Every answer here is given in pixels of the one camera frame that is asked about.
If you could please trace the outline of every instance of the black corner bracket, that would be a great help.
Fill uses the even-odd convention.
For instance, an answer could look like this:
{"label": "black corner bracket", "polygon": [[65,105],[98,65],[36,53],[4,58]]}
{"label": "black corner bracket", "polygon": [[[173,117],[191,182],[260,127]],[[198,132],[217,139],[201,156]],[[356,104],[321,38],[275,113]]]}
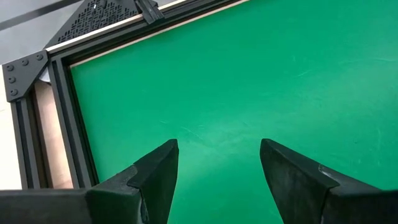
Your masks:
{"label": "black corner bracket", "polygon": [[47,51],[41,50],[2,65],[7,101],[25,97],[48,62]]}
{"label": "black corner bracket", "polygon": [[142,16],[148,24],[164,18],[162,12],[158,9],[158,4],[152,0],[136,0],[138,8],[142,11]]}
{"label": "black corner bracket", "polygon": [[166,224],[177,170],[171,139],[90,189],[0,191],[0,223]]}
{"label": "black corner bracket", "polygon": [[398,222],[398,190],[377,189],[270,139],[260,158],[285,224]]}

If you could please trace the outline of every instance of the wooden edge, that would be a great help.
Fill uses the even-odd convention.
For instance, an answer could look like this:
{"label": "wooden edge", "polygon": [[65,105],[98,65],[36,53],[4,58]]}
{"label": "wooden edge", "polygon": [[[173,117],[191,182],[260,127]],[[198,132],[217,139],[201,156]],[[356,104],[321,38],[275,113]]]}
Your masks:
{"label": "wooden edge", "polygon": [[[159,10],[160,11],[165,11],[165,10],[170,9],[172,7],[177,7],[177,6],[179,6],[181,3],[185,2],[185,1],[186,0],[178,0],[178,1],[174,1],[174,2],[168,3],[168,4],[164,5],[164,6],[160,6]],[[112,29],[112,28],[115,28],[115,27],[126,26],[128,24],[132,24],[133,22],[137,22],[137,21],[140,21],[142,19],[143,19],[142,14],[139,14],[139,15],[133,16],[131,18],[125,19],[123,21],[120,21],[120,22],[111,24],[109,26],[100,28],[98,30],[94,30],[92,32],[89,32],[88,34],[81,35],[81,36],[76,37],[76,38],[74,38],[72,40],[65,41],[65,42],[63,42],[61,44],[57,44],[57,45],[48,47],[48,48],[46,48],[46,51],[49,52],[49,53],[53,53],[53,52],[56,52],[56,51],[59,51],[59,50],[63,50],[65,48],[69,47],[72,44],[77,44],[77,43],[86,41],[86,39],[88,39],[90,37],[97,37],[97,36],[103,34],[104,32],[106,32],[109,29]]]}
{"label": "wooden edge", "polygon": [[160,30],[160,31],[158,31],[158,32],[156,32],[156,33],[153,33],[153,34],[151,34],[151,35],[142,37],[142,38],[137,39],[137,40],[134,40],[134,41],[132,41],[132,42],[130,42],[130,43],[124,44],[124,45],[122,45],[122,46],[116,47],[116,48],[111,49],[111,50],[109,50],[109,51],[106,51],[106,52],[103,52],[103,53],[101,53],[101,54],[92,56],[92,57],[90,57],[90,58],[88,58],[88,59],[84,59],[84,60],[82,60],[82,61],[80,61],[80,62],[74,63],[74,64],[70,65],[70,68],[76,67],[76,66],[81,65],[81,64],[83,64],[83,63],[89,62],[90,60],[93,60],[93,59],[96,59],[96,58],[98,58],[98,57],[104,56],[104,55],[109,54],[109,53],[111,53],[111,52],[114,52],[114,51],[116,51],[116,50],[119,50],[119,49],[125,48],[125,47],[127,47],[127,46],[130,46],[130,45],[132,45],[132,44],[136,44],[136,43],[141,42],[141,41],[143,41],[143,40],[146,40],[146,39],[148,39],[148,38],[154,37],[154,36],[156,36],[156,35],[158,35],[158,34],[167,32],[167,31],[172,30],[172,29],[174,29],[174,28],[183,26],[183,25],[185,25],[185,24],[188,24],[188,23],[190,23],[190,22],[196,21],[196,20],[201,19],[201,18],[203,18],[203,17],[210,16],[210,15],[212,15],[212,14],[214,14],[214,13],[223,11],[223,10],[225,10],[225,9],[229,9],[229,8],[231,8],[231,7],[233,7],[233,6],[237,6],[237,5],[242,4],[242,3],[244,3],[244,2],[247,2],[247,1],[250,1],[250,0],[241,0],[241,1],[238,1],[238,2],[235,2],[235,3],[229,4],[229,5],[227,5],[227,6],[221,7],[221,8],[219,8],[219,9],[216,9],[216,10],[214,10],[214,11],[208,12],[208,13],[206,13],[206,14],[200,15],[200,16],[198,16],[198,17],[195,17],[195,18],[193,18],[193,19],[190,19],[190,20],[184,21],[184,22],[182,22],[182,23],[176,24],[176,25],[174,25],[174,26],[168,27],[168,28],[166,28],[166,29]]}
{"label": "wooden edge", "polygon": [[47,83],[37,82],[35,91],[53,188],[72,189],[72,178],[52,87]]}

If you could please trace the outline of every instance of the black metal frame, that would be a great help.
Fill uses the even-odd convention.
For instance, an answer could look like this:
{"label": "black metal frame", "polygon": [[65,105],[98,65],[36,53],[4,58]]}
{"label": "black metal frame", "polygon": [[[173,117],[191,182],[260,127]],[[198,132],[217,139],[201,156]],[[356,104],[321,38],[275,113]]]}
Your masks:
{"label": "black metal frame", "polygon": [[[140,7],[142,5],[151,7],[146,1],[140,0],[137,3],[141,3]],[[99,181],[70,74],[70,65],[238,1],[186,0],[165,8],[162,10],[162,15],[159,15],[159,13],[148,15],[145,12],[151,10],[141,8],[141,11],[144,12],[143,18],[132,24],[108,30],[105,34],[92,37],[86,41],[79,41],[77,44],[71,44],[64,49],[48,50],[50,80],[74,188],[92,187]],[[19,146],[17,150],[18,154],[21,155],[19,157],[20,164],[25,163],[21,173],[24,170],[26,170],[26,173],[32,173],[28,178],[22,177],[22,182],[31,182],[31,179],[33,179],[33,182],[36,183],[41,180],[37,177],[48,177],[49,172],[48,169],[40,170],[38,174],[32,172],[35,167],[48,167],[48,163],[47,165],[46,163],[44,165],[38,162],[34,163],[34,160],[30,158],[28,160],[26,156],[26,152],[37,152],[40,148],[42,152],[45,152],[42,139],[40,140],[40,136],[35,133],[35,130],[40,130],[37,126],[40,124],[38,112],[28,108],[29,102],[32,103],[30,100],[32,96],[34,96],[34,91],[30,90],[25,97],[19,98],[11,104],[13,105],[14,126],[19,127],[21,123],[25,124],[25,128],[16,128],[16,141]],[[45,159],[47,159],[45,156],[39,158],[40,161]],[[31,187],[31,184],[27,184],[23,188]],[[50,187],[50,185],[38,186],[36,184],[33,187]]]}
{"label": "black metal frame", "polygon": [[47,53],[42,50],[3,65],[6,98],[11,103],[23,189],[52,187],[34,90],[34,80],[43,72],[47,62]]}
{"label": "black metal frame", "polygon": [[0,223],[167,223],[178,152],[170,139],[87,189],[0,191]]}

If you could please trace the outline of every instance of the green surface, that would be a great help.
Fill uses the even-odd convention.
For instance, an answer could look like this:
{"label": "green surface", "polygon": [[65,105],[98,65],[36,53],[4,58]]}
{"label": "green surface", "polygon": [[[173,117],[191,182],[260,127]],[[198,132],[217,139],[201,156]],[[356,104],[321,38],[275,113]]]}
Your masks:
{"label": "green surface", "polygon": [[252,0],[72,69],[100,180],[170,138],[169,223],[282,223],[271,138],[398,188],[398,1]]}

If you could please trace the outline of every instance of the green board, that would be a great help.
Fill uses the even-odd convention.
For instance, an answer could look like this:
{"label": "green board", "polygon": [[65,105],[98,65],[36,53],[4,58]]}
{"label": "green board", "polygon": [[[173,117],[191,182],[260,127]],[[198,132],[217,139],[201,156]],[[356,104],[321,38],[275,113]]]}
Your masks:
{"label": "green board", "polygon": [[169,223],[282,223],[262,138],[398,188],[398,1],[252,0],[72,75],[100,180],[178,139]]}

